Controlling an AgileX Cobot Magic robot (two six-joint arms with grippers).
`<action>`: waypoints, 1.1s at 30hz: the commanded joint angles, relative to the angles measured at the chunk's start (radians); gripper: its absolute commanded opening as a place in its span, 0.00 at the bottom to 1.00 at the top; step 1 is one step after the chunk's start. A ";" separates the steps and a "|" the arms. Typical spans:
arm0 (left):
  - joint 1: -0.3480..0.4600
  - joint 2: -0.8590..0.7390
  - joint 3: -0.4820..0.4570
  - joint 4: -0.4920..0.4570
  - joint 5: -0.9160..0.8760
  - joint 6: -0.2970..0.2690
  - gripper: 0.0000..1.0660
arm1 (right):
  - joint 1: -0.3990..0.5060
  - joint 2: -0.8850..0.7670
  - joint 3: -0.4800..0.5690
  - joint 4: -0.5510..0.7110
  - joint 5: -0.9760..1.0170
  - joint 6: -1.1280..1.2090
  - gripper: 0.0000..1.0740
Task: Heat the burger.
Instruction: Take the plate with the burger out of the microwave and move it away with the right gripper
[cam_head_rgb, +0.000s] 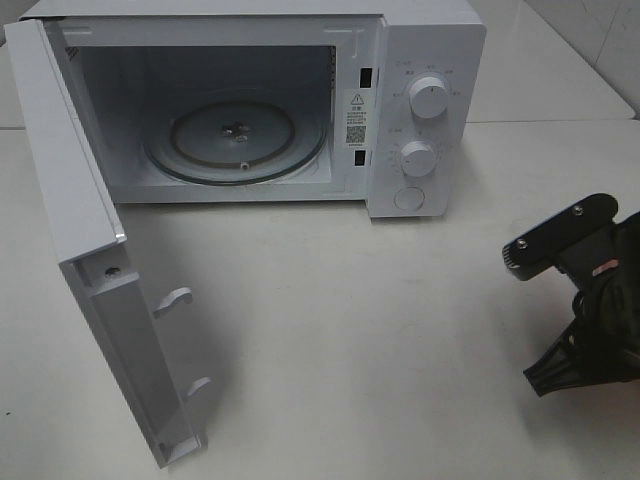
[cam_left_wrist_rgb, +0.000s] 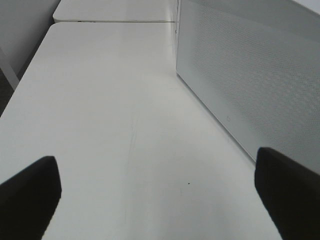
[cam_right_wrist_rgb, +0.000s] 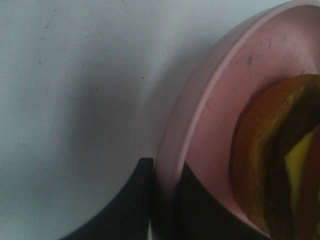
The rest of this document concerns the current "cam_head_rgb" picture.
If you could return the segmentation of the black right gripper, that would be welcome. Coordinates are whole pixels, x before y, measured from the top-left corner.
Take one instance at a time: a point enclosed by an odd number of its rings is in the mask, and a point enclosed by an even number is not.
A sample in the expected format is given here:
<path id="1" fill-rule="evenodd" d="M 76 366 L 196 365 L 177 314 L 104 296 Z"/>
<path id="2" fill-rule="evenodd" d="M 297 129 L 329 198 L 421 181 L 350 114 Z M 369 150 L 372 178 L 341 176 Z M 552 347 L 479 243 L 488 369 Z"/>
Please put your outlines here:
<path id="1" fill-rule="evenodd" d="M 535 393 L 639 376 L 639 225 L 589 235 L 562 256 L 576 284 L 575 320 L 523 374 Z"/>

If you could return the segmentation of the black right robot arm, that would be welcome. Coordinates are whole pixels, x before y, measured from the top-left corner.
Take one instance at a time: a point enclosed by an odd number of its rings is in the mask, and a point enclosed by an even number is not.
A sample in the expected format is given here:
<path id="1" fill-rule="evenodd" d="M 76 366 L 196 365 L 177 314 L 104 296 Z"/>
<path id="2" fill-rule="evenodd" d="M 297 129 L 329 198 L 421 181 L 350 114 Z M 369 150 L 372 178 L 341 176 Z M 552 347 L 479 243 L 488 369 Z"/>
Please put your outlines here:
<path id="1" fill-rule="evenodd" d="M 572 300 L 573 321 L 524 371 L 540 397 L 639 378 L 639 215 L 606 228 L 599 251 Z"/>

